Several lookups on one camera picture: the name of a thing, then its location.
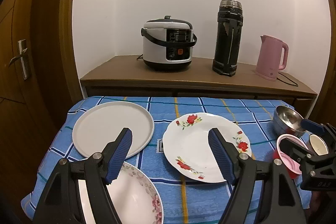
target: table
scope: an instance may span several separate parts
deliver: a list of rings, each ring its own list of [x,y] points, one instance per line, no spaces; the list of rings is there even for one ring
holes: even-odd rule
[[[215,224],[218,223],[232,193],[226,182],[211,184],[188,179],[166,160],[160,140],[169,123],[181,115],[209,112],[238,123],[248,136],[252,153],[257,160],[271,161],[276,145],[272,118],[276,106],[286,105],[280,100],[218,99],[206,97],[106,97],[93,96],[78,102],[68,112],[67,120],[59,130],[46,153],[37,174],[32,193],[21,201],[29,218],[33,218],[44,185],[59,159],[82,160],[72,142],[72,129],[77,119],[95,105],[110,101],[126,100],[149,110],[155,130],[149,144],[137,155],[126,161],[141,169],[155,184],[164,209],[164,224]],[[308,208],[310,192],[301,190],[301,176],[296,180],[303,208]],[[261,181],[255,183],[246,223],[253,223],[261,190]]]
[[[288,73],[298,84],[269,81],[255,74],[255,66],[238,63],[233,77],[215,73],[212,59],[193,57],[183,71],[158,72],[135,55],[115,56],[80,79],[88,96],[166,96],[282,100],[306,116],[317,94]],[[281,80],[290,83],[284,76]]]

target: screw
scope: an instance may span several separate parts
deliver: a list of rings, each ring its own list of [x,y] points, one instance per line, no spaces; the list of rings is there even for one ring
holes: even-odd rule
[[[242,160],[247,160],[249,158],[249,155],[246,153],[240,153],[239,158],[241,158]]]
[[[60,160],[58,161],[58,163],[59,163],[60,165],[64,165],[64,164],[67,163],[67,159],[66,159],[66,158],[62,158],[62,159],[60,159]]]
[[[100,152],[96,152],[92,155],[92,157],[95,159],[95,160],[98,160],[101,158],[101,153]]]
[[[279,160],[279,159],[275,159],[275,160],[274,160],[274,163],[275,163],[276,165],[281,165],[281,164],[282,164],[282,161]]]

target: silver thermos lid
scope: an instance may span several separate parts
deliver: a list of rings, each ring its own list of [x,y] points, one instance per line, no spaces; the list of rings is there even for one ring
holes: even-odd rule
[[[240,9],[242,8],[242,4],[239,1],[236,1],[236,0],[222,0],[220,2],[219,7],[226,6],[226,5],[235,6],[235,7],[238,7]]]

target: stainless steel bowl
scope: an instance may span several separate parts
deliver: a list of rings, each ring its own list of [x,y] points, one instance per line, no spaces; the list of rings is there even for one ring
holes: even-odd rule
[[[277,106],[273,115],[273,125],[278,135],[291,134],[295,137],[302,137],[306,132],[301,127],[303,117],[295,110],[286,106]]]

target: power cord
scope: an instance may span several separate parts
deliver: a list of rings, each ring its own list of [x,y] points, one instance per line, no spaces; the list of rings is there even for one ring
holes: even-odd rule
[[[283,80],[281,80],[281,79],[279,79],[279,78],[277,77],[277,79],[278,79],[279,81],[281,81],[281,82],[283,82],[283,83],[285,83],[285,84],[287,84],[287,85],[299,86],[297,83],[295,83],[293,80],[291,80],[290,78],[288,78],[286,75],[283,75],[283,74],[280,73],[280,72],[279,72],[279,74],[282,75],[282,76],[284,76],[284,77],[286,77],[288,80],[290,80],[290,82],[294,83],[294,85],[293,85],[293,84],[290,84],[290,83],[287,83],[287,82],[285,82],[285,81],[283,81]]]

